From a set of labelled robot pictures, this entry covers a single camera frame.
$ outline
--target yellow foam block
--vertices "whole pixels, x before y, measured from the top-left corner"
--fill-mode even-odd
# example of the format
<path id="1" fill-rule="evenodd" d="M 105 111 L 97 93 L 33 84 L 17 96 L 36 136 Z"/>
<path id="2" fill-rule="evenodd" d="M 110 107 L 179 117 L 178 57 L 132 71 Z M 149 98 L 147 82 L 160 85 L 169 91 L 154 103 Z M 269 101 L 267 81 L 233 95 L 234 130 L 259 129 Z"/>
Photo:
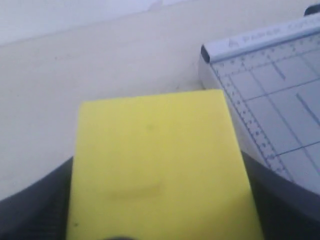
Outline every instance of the yellow foam block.
<path id="1" fill-rule="evenodd" d="M 116 98 L 79 112 L 68 240 L 261 240 L 220 90 Z"/>

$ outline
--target white wall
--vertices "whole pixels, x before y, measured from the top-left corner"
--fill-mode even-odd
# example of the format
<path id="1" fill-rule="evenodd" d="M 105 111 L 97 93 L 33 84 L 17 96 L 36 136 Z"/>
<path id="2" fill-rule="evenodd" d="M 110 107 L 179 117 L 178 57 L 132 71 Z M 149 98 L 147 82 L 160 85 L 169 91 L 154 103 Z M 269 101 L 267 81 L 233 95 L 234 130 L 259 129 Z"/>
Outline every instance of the white wall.
<path id="1" fill-rule="evenodd" d="M 0 0 L 0 45 L 187 0 Z"/>

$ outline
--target beige table surface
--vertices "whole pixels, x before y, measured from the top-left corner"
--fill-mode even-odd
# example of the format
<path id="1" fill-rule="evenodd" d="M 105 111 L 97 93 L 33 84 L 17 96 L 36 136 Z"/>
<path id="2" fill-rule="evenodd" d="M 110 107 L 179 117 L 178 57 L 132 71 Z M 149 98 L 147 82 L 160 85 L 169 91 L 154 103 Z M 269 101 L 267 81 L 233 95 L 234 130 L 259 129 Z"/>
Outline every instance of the beige table surface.
<path id="1" fill-rule="evenodd" d="M 302 17 L 314 0 L 195 0 L 0 47 L 0 200 L 74 153 L 85 100 L 201 89 L 201 44 Z"/>

